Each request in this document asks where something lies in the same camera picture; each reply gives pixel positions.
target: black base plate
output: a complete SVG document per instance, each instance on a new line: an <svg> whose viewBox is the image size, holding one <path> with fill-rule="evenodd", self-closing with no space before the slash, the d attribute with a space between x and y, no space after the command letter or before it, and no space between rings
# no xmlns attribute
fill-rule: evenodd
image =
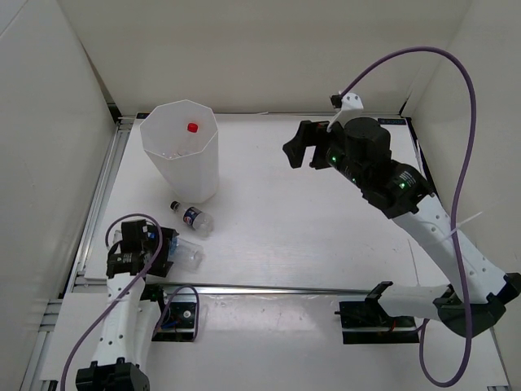
<svg viewBox="0 0 521 391"><path fill-rule="evenodd" d="M416 323L410 316L382 317L364 301L342 301L339 309L344 345L419 342Z"/></svg>
<svg viewBox="0 0 521 391"><path fill-rule="evenodd" d="M174 302L170 303L170 316L163 321L163 324L177 322L175 327L161 330L152 338L157 342L192 342L194 340L195 326L195 306L194 302ZM185 318L184 313L190 312L190 316Z"/></svg>

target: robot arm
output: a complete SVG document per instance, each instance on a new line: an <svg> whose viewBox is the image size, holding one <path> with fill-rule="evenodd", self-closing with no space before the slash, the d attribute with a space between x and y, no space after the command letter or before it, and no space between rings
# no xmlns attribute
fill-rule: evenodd
<svg viewBox="0 0 521 391"><path fill-rule="evenodd" d="M169 250L177 232L163 227L161 230L163 247L148 274L165 277L173 264ZM122 222L121 231L122 240L111 248L107 259L107 306L142 270L157 247L157 229L145 220ZM103 320L90 366L77 372L77 389L150 389L146 360L163 308L162 289L138 280Z"/></svg>
<svg viewBox="0 0 521 391"><path fill-rule="evenodd" d="M331 102L339 112L333 121L302 121L296 136L283 147L290 166L302 165L306 147L315 146L310 164L333 167L357 186L362 197L407 231L447 276L450 285L400 287L381 283L366 298L380 318L408 315L434 319L463 336L464 309L449 216L427 180L412 166L391 158L391 135L372 118L360 118L363 106L355 94ZM469 283L474 336L505 313L505 304L521 292L521 275L506 275L460 231Z"/></svg>

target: red bottle cap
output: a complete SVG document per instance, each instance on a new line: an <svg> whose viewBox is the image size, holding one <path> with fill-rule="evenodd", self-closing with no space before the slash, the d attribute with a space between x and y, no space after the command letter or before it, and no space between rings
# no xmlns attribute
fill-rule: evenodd
<svg viewBox="0 0 521 391"><path fill-rule="evenodd" d="M186 129L191 132L191 133L197 133L197 130L199 129L199 127L197 126L197 124L194 124L193 122L191 122L190 124L188 124L188 126L186 127Z"/></svg>

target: white wall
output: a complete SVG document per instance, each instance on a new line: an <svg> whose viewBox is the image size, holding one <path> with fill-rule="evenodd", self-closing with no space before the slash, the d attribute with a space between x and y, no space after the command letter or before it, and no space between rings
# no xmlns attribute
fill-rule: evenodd
<svg viewBox="0 0 521 391"><path fill-rule="evenodd" d="M0 389L15 390L114 125L55 0L0 3L0 86Z"/></svg>
<svg viewBox="0 0 521 391"><path fill-rule="evenodd" d="M495 201L463 230L505 271L521 272L521 2L474 0L449 49L468 68L478 99L477 135L459 220ZM450 208L466 147L469 102L458 71L443 63L413 115L441 199ZM496 327L510 382L521 389L521 299Z"/></svg>
<svg viewBox="0 0 521 391"><path fill-rule="evenodd" d="M59 0L124 114L179 99L216 112L332 111L330 94L412 45L449 44L470 0ZM366 110L397 113L431 55L364 80Z"/></svg>

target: octagonal plastic container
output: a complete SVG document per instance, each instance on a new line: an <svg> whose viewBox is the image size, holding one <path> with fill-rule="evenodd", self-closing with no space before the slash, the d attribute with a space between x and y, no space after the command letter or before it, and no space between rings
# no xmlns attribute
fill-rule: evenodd
<svg viewBox="0 0 521 391"><path fill-rule="evenodd" d="M216 193L218 129L211 108L190 100L163 104L140 130L143 149L179 200L200 204Z"/></svg>

